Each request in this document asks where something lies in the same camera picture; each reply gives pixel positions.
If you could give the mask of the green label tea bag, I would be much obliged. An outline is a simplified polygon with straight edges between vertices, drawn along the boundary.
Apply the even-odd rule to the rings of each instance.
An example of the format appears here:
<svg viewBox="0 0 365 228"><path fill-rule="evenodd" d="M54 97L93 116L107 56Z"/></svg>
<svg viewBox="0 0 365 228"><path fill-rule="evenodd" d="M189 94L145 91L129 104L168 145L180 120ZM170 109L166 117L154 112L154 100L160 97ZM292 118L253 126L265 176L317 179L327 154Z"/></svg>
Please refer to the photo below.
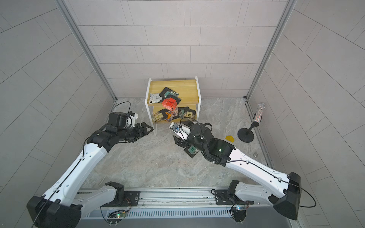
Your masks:
<svg viewBox="0 0 365 228"><path fill-rule="evenodd" d="M194 147L193 145L188 145L183 150L189 157L194 158L197 154L201 153L199 149Z"/></svg>

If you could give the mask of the red tea bag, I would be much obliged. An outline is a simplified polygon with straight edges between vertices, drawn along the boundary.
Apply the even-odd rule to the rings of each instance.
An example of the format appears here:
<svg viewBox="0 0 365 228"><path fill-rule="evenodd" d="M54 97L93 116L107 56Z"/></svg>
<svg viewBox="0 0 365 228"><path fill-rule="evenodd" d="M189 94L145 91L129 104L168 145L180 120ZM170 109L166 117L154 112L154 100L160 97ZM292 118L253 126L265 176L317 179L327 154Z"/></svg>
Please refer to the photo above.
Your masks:
<svg viewBox="0 0 365 228"><path fill-rule="evenodd" d="M169 111L174 111L177 108L177 101L173 98L166 98L162 102L162 106Z"/></svg>

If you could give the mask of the black green tea bag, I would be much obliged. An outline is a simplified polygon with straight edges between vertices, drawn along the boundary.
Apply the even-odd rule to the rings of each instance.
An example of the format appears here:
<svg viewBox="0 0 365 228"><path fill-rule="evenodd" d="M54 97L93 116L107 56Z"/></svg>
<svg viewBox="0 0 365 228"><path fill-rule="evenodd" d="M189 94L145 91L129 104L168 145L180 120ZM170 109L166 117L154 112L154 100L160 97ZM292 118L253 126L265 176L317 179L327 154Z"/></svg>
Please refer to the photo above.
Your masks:
<svg viewBox="0 0 365 228"><path fill-rule="evenodd" d="M175 92L174 90L165 87L162 92L159 93L159 96L161 97L161 100L159 102L162 103L165 99L172 98L176 100L177 104L179 104L181 102L181 98L179 98L179 95L180 94Z"/></svg>

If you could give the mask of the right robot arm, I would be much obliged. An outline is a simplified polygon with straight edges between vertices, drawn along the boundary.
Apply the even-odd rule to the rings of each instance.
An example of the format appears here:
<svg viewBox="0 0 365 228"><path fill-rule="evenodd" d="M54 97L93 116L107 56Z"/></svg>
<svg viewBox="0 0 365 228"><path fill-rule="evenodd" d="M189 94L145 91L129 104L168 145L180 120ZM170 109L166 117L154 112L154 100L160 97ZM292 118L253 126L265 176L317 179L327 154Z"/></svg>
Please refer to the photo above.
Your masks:
<svg viewBox="0 0 365 228"><path fill-rule="evenodd" d="M207 161L240 172L262 186L261 190L250 190L243 182L232 181L227 191L230 201L262 202L273 206L280 215L297 220L301 177L294 172L281 173L248 157L233 144L215 138L209 126L209 123L184 121L172 123L169 128L175 144L189 156L201 153Z"/></svg>

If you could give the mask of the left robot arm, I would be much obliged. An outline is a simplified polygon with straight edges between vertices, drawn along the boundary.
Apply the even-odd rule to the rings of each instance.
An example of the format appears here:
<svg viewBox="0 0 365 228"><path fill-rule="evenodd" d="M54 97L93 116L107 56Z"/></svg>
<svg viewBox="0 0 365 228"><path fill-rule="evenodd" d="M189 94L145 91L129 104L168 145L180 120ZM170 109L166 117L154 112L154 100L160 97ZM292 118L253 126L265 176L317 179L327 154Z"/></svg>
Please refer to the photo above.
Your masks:
<svg viewBox="0 0 365 228"><path fill-rule="evenodd" d="M146 123L137 123L129 129L105 124L95 131L86 139L80 155L56 183L41 197L33 196L29 200L27 210L32 225L37 228L74 228L83 217L97 208L122 205L127 200L124 186L112 181L81 199L75 197L96 165L116 144L134 143L153 130Z"/></svg>

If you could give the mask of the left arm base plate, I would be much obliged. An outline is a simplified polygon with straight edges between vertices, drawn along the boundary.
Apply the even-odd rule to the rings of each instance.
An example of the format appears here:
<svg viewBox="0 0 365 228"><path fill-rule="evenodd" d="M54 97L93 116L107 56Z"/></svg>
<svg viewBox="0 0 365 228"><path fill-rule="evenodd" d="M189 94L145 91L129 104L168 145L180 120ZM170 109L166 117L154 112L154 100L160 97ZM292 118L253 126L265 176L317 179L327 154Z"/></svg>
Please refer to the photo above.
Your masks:
<svg viewBox="0 0 365 228"><path fill-rule="evenodd" d="M138 205L140 193L140 191L117 192L114 200L102 207L135 207Z"/></svg>

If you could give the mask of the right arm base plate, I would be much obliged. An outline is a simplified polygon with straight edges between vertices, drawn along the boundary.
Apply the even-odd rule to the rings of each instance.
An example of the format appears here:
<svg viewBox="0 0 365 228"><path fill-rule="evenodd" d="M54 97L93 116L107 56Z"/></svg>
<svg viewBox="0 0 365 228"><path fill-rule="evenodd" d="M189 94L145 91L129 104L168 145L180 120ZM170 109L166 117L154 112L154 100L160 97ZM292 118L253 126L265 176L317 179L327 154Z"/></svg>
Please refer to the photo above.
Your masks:
<svg viewBox="0 0 365 228"><path fill-rule="evenodd" d="M254 201L242 201L234 194L228 194L228 190L216 190L212 189L211 194L214 195L216 205L253 205Z"/></svg>

